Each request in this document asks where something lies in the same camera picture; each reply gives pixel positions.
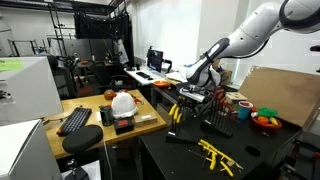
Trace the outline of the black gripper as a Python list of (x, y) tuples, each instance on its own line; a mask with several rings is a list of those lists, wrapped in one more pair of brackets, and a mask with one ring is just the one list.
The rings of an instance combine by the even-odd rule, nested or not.
[(211, 106), (213, 96), (208, 91), (192, 91), (188, 88), (180, 88), (177, 106), (188, 108), (193, 114), (202, 114)]

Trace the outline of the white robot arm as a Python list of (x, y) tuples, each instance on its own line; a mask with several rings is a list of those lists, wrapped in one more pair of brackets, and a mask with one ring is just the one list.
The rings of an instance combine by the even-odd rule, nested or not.
[(209, 90), (221, 82), (221, 75), (212, 67), (216, 60), (254, 56), (279, 30), (299, 34), (319, 31), (320, 0), (263, 3), (234, 32), (214, 43), (186, 69), (187, 82), (178, 86), (178, 92), (198, 102), (207, 100)]

